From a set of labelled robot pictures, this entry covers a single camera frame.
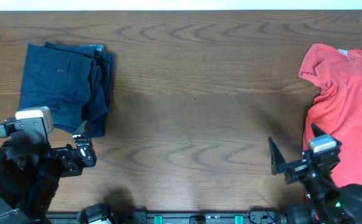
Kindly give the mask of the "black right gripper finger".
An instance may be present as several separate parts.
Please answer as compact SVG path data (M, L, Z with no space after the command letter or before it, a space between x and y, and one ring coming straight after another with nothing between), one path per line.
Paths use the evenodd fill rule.
M311 129L315 138L326 135L326 132L324 132L324 130L319 128L315 123L311 124Z
M274 140L269 137L269 148L270 148L270 156L271 156L271 174L278 175L286 170L286 161L280 152L279 148L277 147Z

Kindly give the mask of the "navy blue shorts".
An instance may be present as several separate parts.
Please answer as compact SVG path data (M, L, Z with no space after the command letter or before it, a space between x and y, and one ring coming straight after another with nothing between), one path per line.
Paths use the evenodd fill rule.
M92 65L93 59L81 54L28 45L19 110L47 106L55 128L74 132L88 121L82 111L90 102Z

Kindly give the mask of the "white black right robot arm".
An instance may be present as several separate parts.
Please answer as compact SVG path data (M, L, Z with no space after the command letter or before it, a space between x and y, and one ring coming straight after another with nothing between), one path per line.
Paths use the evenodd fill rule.
M362 185L337 187L332 170L340 163L342 143L316 124L311 125L314 138L302 158L287 162L272 138L268 138L271 173L283 174L286 184L303 185L307 203L286 209L276 223L362 223Z

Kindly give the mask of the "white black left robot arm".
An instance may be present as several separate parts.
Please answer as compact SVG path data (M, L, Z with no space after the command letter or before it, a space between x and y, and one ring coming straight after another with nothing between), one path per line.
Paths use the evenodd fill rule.
M0 137L0 223L48 223L59 180L97 162L87 121L72 135L75 146L51 147L42 118L6 121Z

